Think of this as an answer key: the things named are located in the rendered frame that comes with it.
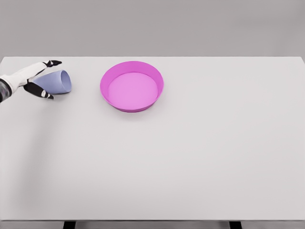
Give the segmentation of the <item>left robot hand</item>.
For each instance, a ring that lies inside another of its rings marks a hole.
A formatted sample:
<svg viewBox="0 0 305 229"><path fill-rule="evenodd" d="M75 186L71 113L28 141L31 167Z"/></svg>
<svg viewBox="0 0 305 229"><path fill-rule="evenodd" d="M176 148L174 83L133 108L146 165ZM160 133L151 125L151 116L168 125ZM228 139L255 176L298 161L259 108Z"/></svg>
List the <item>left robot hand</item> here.
<svg viewBox="0 0 305 229"><path fill-rule="evenodd" d="M62 61L58 60L48 60L46 62L38 62L32 64L28 67L25 67L17 72L18 76L20 76L21 82L19 86L23 86L24 90L29 92L30 94L46 99L54 99L53 95L42 87L36 85L32 82L33 78L40 73L42 73L45 69L51 68L53 66L57 66L62 64Z"/></svg>

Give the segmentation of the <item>pale blue cup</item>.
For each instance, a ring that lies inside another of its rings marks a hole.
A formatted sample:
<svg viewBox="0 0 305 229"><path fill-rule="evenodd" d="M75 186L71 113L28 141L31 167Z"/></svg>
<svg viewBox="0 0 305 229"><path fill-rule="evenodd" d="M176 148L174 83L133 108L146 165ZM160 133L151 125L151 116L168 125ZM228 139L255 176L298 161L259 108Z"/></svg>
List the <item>pale blue cup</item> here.
<svg viewBox="0 0 305 229"><path fill-rule="evenodd" d="M33 81L51 94L66 94L71 91L71 79L65 70L52 72Z"/></svg>

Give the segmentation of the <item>pink round plate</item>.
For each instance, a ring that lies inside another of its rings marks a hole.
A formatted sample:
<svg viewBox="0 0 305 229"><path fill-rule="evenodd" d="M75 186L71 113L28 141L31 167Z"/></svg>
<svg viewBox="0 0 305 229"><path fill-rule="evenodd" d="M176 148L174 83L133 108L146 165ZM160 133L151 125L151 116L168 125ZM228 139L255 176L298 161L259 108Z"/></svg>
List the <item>pink round plate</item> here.
<svg viewBox="0 0 305 229"><path fill-rule="evenodd" d="M100 92L114 108L136 113L150 108L161 96L164 79L152 65L126 61L108 69L100 81Z"/></svg>

